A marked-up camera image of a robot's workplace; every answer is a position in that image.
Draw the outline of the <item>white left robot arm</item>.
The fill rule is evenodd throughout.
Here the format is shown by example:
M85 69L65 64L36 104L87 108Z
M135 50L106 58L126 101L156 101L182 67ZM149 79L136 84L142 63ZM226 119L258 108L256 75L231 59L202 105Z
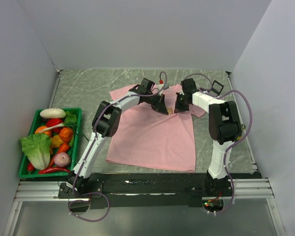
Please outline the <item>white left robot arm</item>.
M157 92L153 92L155 83L144 78L140 84L131 88L125 96L111 102L102 101L100 103L92 122L92 133L87 147L65 181L66 187L75 197L81 198L86 195L87 182L96 158L106 141L117 132L123 112L145 102L153 110L164 115L168 114L165 106L165 95L162 94L162 90L167 85L167 74L164 71L161 74L165 76L165 79Z

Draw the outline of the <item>red maple leaf brooch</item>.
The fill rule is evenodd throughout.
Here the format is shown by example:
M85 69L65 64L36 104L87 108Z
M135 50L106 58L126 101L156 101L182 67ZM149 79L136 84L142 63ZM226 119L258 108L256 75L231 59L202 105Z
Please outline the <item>red maple leaf brooch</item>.
M168 108L167 111L168 111L168 114L173 114L174 113L172 108Z

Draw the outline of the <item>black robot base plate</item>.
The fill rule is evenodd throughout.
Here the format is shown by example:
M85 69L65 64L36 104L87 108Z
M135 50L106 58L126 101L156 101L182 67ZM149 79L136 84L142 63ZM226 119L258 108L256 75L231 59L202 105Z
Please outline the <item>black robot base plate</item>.
M110 207L202 207L204 198L231 197L228 177L208 174L92 174L60 184L58 197L82 200L90 209Z

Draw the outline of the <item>pink t-shirt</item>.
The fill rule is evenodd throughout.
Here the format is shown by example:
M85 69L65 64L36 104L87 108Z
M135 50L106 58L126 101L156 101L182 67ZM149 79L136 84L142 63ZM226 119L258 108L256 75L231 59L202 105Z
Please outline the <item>pink t-shirt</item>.
M184 113L164 115L141 103L123 112L106 161L169 171L194 172L196 150L192 116L205 111L194 105Z

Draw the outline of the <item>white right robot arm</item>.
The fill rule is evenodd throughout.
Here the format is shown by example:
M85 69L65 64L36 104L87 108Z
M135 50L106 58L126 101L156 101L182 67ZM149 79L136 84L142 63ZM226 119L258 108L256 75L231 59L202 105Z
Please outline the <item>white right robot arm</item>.
M208 130L213 139L213 151L204 188L209 195L216 196L231 188L227 172L231 145L242 135L237 106L234 101L224 101L200 91L192 78L181 81L180 85L182 91L177 93L175 113L186 112L191 105L208 113Z

